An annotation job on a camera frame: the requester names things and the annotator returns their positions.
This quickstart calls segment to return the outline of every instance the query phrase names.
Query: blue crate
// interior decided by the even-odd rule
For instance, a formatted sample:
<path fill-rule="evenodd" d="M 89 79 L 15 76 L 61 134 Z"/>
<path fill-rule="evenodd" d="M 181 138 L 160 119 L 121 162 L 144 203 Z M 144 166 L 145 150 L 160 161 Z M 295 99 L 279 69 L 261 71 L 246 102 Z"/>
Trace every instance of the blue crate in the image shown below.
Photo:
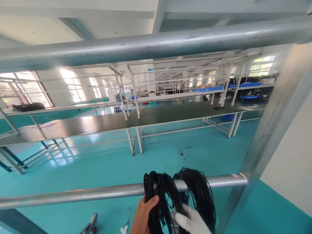
<path fill-rule="evenodd" d="M 221 121 L 232 121 L 234 118 L 234 114 L 229 115 L 222 115 Z"/>
<path fill-rule="evenodd" d="M 216 90 L 222 90 L 222 89 L 223 89 L 223 85 L 217 85 L 214 87 L 209 87 L 209 88 L 204 88 L 204 89 L 195 88 L 194 92 L 209 92 L 209 91 L 216 91 Z"/>
<path fill-rule="evenodd" d="M 254 87 L 254 86 L 260 86 L 262 85 L 262 82 L 257 82 L 257 83 L 242 83 L 240 84 L 240 88 L 244 88 L 244 87 Z M 237 84 L 230 84 L 228 86 L 228 88 L 236 88 Z"/>
<path fill-rule="evenodd" d="M 257 99 L 257 98 L 262 98 L 262 95 L 257 95 L 257 96 L 240 96 L 240 99 Z"/>

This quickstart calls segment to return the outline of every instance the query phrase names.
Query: window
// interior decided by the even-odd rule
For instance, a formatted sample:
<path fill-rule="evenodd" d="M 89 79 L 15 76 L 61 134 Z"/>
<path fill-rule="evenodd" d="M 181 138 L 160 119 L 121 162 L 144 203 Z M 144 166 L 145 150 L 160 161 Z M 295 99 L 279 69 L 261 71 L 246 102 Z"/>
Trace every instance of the window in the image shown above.
<path fill-rule="evenodd" d="M 193 79 L 190 79 L 190 80 L 189 80 L 189 87 L 190 87 L 190 88 L 193 87 Z"/>
<path fill-rule="evenodd" d="M 91 85 L 98 85 L 98 80 L 94 77 L 89 77 Z M 95 94 L 95 98 L 100 98 L 102 97 L 100 88 L 93 88 L 93 92 Z"/>
<path fill-rule="evenodd" d="M 114 93 L 117 95 L 117 94 L 118 94 L 118 89 L 117 89 L 117 87 L 116 87 L 116 86 L 112 86 L 111 88 L 113 89 Z"/>
<path fill-rule="evenodd" d="M 231 75 L 234 75 L 236 72 L 236 67 L 232 67 Z"/>
<path fill-rule="evenodd" d="M 268 61 L 274 61 L 275 56 L 268 56 L 260 59 L 256 59 L 253 62 L 268 62 Z"/>
<path fill-rule="evenodd" d="M 209 76 L 215 75 L 215 74 L 216 74 L 216 71 L 211 71 L 211 72 L 208 73 Z M 214 76 L 208 78 L 208 84 L 211 84 L 214 81 L 215 81 L 215 77 Z"/>
<path fill-rule="evenodd" d="M 26 80 L 39 80 L 37 74 L 35 72 L 23 71 L 16 72 L 15 75 L 19 79 Z M 41 102 L 45 105 L 45 107 L 51 107 L 52 104 L 47 97 L 46 93 L 44 93 L 43 88 L 39 82 L 28 82 L 27 84 L 14 84 L 18 85 L 25 95 L 26 99 L 28 99 L 29 103 Z"/>
<path fill-rule="evenodd" d="M 106 93 L 106 96 L 108 97 L 108 87 L 105 87 L 105 93 Z"/>
<path fill-rule="evenodd" d="M 23 71 L 16 73 L 3 73 L 0 77 L 7 77 L 12 79 L 27 79 L 27 80 L 39 80 L 35 72 Z M 41 102 L 45 107 L 51 107 L 51 101 L 49 100 L 44 89 L 39 82 L 28 82 L 26 84 L 12 83 L 12 80 L 0 80 L 0 95 L 11 96 L 2 98 L 7 107 L 11 107 L 12 104 L 20 105 L 21 103 L 30 104 L 34 102 Z"/>
<path fill-rule="evenodd" d="M 199 74 L 197 78 L 197 85 L 200 85 L 201 82 L 202 82 L 202 74 Z"/>
<path fill-rule="evenodd" d="M 275 59 L 275 56 L 268 56 L 268 57 L 256 59 L 253 62 L 267 62 L 267 61 L 273 61 L 274 59 Z M 250 67 L 251 73 L 249 74 L 249 76 L 268 75 L 272 65 L 273 63 L 252 65 Z"/>
<path fill-rule="evenodd" d="M 80 80 L 76 78 L 76 74 L 73 71 L 66 69 L 61 69 L 60 72 L 72 95 L 72 100 L 74 102 L 86 101 L 85 92 L 82 89 Z"/>

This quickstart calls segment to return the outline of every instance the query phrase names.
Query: shelf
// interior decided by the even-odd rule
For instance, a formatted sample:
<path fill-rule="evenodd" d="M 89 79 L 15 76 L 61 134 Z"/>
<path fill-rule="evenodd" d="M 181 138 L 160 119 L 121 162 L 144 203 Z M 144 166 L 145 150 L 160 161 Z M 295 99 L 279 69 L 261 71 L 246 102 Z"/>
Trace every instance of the shelf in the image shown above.
<path fill-rule="evenodd" d="M 161 95 L 161 96 L 154 96 L 154 97 L 139 97 L 137 98 L 138 102 L 149 102 L 149 101 L 156 101 L 156 100 L 165 100 L 165 99 L 175 99 L 175 98 L 181 98 L 181 97 L 192 97 L 192 96 L 201 96 L 201 95 L 207 95 L 212 93 L 222 93 L 224 92 L 224 89 L 222 90 L 214 90 L 214 91 L 208 91 L 208 92 L 187 92 L 187 93 L 180 93 L 180 94 L 169 94 L 169 95 Z"/>
<path fill-rule="evenodd" d="M 262 85 L 259 85 L 259 86 L 251 86 L 251 87 L 241 87 L 241 88 L 238 88 L 238 90 L 243 90 L 243 89 L 254 89 L 254 88 L 265 88 L 265 87 L 273 87 L 275 86 L 276 84 L 262 84 Z"/>
<path fill-rule="evenodd" d="M 98 102 L 98 103 L 78 104 L 78 105 L 62 106 L 62 107 L 48 107 L 42 110 L 34 110 L 34 111 L 26 111 L 26 112 L 17 112 L 17 111 L 11 110 L 10 112 L 7 112 L 6 114 L 8 116 L 29 115 L 29 114 L 36 114 L 36 113 L 52 112 L 52 111 L 64 111 L 64 110 L 94 108 L 94 107 L 102 107 L 102 106 L 118 106 L 120 104 L 121 102 Z"/>
<path fill-rule="evenodd" d="M 211 108 L 214 106 L 216 105 L 210 105 L 208 102 L 185 103 L 175 106 L 165 105 L 141 110 L 140 119 L 137 118 L 136 114 L 131 114 L 128 121 L 124 120 L 123 113 L 53 120 L 43 124 L 46 127 L 40 129 L 35 125 L 22 127 L 19 129 L 20 134 L 18 135 L 15 133 L 1 134 L 0 146 L 202 119 L 209 116 L 227 115 L 242 111 L 233 107 L 228 107 L 225 110 Z"/>

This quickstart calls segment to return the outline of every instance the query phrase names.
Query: cable bundle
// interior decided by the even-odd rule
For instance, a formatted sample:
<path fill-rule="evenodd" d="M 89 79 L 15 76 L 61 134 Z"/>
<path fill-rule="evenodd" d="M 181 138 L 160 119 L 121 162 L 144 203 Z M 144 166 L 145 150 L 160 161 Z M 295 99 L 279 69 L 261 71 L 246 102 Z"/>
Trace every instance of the cable bundle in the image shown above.
<path fill-rule="evenodd" d="M 177 212 L 183 215 L 185 214 L 179 192 L 173 179 L 166 173 L 158 174 L 155 171 L 152 171 L 150 174 L 145 173 L 144 190 L 146 202 L 148 202 L 152 197 L 156 195 L 159 196 L 158 204 L 151 210 L 149 214 L 148 224 L 150 228 L 150 233 L 163 233 L 161 226 L 162 224 L 163 226 L 167 225 L 169 234 L 172 234 L 171 225 L 173 225 L 173 220 L 170 215 L 170 210 L 168 207 L 170 205 L 168 204 L 168 200 L 166 199 L 166 194 L 168 195 L 168 198 L 170 198 L 172 201 L 172 207 L 175 207 Z M 180 227 L 179 233 L 187 234 L 188 232 Z"/>
<path fill-rule="evenodd" d="M 198 211 L 211 233 L 214 234 L 216 223 L 215 206 L 212 191 L 205 174 L 197 170 L 182 168 L 179 173 L 174 175 L 173 179 L 184 180 L 189 191 L 180 192 L 182 203 L 188 205 L 191 194 L 195 210 Z"/>

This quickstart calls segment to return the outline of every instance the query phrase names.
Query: white ceiling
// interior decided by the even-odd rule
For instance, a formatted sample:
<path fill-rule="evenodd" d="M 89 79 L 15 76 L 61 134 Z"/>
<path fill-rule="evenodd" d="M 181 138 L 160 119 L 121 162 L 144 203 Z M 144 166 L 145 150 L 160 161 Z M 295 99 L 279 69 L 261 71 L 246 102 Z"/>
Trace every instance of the white ceiling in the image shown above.
<path fill-rule="evenodd" d="M 310 3 L 311 0 L 0 0 L 0 48 L 292 17 L 305 15 Z M 198 66 L 203 62 L 158 64 L 155 69 Z M 129 75 L 125 63 L 114 66 Z M 145 66 L 135 69 L 142 71 Z M 102 68 L 81 71 L 107 72 Z"/>

